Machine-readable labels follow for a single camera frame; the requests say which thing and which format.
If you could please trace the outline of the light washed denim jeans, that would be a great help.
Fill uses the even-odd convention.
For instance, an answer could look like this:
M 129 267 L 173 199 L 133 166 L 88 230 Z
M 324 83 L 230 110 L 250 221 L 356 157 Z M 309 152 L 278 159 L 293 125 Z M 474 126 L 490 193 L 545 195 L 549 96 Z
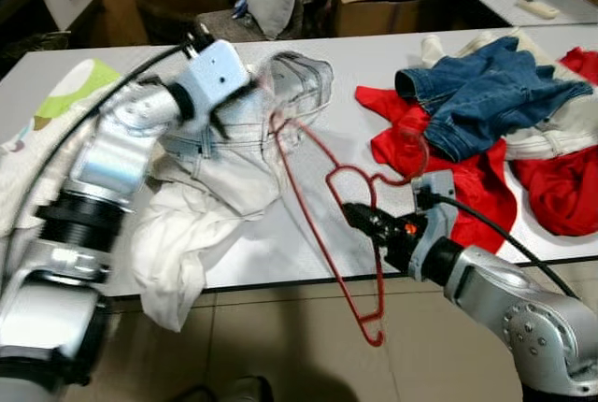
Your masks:
M 335 74 L 329 62 L 282 51 L 251 69 L 252 84 L 272 91 L 272 110 L 312 122 L 332 102 Z M 266 115 L 263 136 L 217 136 L 212 128 L 197 134 L 162 138 L 164 157 L 150 175 L 179 181 L 217 197 L 236 214 L 264 211 L 280 195 L 281 159 Z

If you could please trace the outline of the red wire hanger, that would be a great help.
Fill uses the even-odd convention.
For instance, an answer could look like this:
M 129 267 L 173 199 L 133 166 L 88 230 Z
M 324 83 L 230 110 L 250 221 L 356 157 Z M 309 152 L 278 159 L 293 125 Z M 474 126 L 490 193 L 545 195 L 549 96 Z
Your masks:
M 415 171 L 389 177 L 337 158 L 311 125 L 298 117 L 282 114 L 278 108 L 270 112 L 268 127 L 274 136 L 283 176 L 302 214 L 303 226 L 340 287 L 364 342 L 376 348 L 385 345 L 385 278 L 381 248 L 362 231 L 349 225 L 343 205 L 362 204 L 378 209 L 381 189 L 409 189 L 427 171 L 430 147 L 410 130 L 402 133 L 402 137 L 416 145 Z M 336 261 L 339 252 L 347 252 L 351 257 L 362 253 L 373 260 L 370 277 L 375 285 L 375 304 L 372 309 L 362 309 L 355 303 Z

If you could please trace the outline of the brown cardboard box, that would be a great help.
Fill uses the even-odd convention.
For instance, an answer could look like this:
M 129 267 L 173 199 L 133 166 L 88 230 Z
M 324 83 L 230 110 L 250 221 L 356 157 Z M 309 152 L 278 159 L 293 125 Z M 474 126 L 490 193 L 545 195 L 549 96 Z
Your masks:
M 436 25 L 432 0 L 335 0 L 336 37 L 427 32 Z

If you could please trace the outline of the white garment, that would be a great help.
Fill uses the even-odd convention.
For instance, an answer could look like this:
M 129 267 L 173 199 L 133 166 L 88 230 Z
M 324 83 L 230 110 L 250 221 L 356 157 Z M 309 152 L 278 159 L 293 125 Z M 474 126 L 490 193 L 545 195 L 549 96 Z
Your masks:
M 206 288 L 206 271 L 272 204 L 243 217 L 217 197 L 179 181 L 152 177 L 152 183 L 157 189 L 138 211 L 132 233 L 133 278 L 145 315 L 179 333 Z

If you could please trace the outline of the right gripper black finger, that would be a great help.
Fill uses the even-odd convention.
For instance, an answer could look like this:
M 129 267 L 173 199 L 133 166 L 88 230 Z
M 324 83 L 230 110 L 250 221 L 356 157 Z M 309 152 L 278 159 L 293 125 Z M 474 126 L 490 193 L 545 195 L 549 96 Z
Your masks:
M 341 210 L 343 218 L 351 227 L 384 227 L 389 218 L 384 210 L 359 202 L 342 204 Z
M 368 238 L 386 238 L 385 217 L 379 210 L 345 210 L 343 215 L 350 227 L 363 232 Z

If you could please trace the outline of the dark blue denim garment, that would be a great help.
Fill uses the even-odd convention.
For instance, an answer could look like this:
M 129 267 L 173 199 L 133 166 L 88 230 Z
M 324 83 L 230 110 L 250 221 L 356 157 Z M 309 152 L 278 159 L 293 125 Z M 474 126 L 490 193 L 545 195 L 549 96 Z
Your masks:
M 436 36 L 423 39 L 424 65 L 397 70 L 394 90 L 430 115 L 424 137 L 452 162 L 490 150 L 513 130 L 534 127 L 556 108 L 593 94 L 585 81 L 554 78 L 514 37 L 484 34 L 458 55 L 446 55 Z

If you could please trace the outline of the red garment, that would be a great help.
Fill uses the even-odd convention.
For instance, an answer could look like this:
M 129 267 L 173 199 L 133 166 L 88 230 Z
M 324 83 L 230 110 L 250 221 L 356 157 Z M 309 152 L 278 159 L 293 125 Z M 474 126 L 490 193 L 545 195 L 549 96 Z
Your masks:
M 407 176 L 416 171 L 449 170 L 452 172 L 456 198 L 491 219 L 505 230 L 516 221 L 518 204 L 505 181 L 503 140 L 489 151 L 453 163 L 431 148 L 432 157 L 422 166 L 422 154 L 416 134 L 430 124 L 430 115 L 414 100 L 407 100 L 394 90 L 356 87 L 356 102 L 389 121 L 390 127 L 372 137 L 370 149 L 377 163 L 387 165 L 397 174 Z
M 595 50 L 572 48 L 559 60 L 564 68 L 585 78 L 590 84 L 598 84 L 598 52 Z
M 550 159 L 514 160 L 514 177 L 544 230 L 584 237 L 598 230 L 598 147 Z

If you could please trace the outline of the green and white cloth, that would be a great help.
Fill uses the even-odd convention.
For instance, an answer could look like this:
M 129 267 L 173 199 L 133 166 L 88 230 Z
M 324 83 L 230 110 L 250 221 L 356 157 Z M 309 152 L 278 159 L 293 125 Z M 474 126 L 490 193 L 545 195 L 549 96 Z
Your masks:
M 0 159 L 24 159 L 50 149 L 120 78 L 121 73 L 102 61 L 78 62 L 42 100 L 25 127 L 0 144 Z

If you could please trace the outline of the white remote control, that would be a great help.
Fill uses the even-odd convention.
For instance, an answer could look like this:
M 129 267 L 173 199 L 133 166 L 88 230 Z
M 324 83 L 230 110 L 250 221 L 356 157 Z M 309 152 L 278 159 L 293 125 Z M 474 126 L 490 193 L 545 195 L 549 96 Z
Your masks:
M 539 19 L 556 19 L 561 12 L 541 0 L 517 0 L 516 6 L 524 9 L 525 12 L 534 14 Z

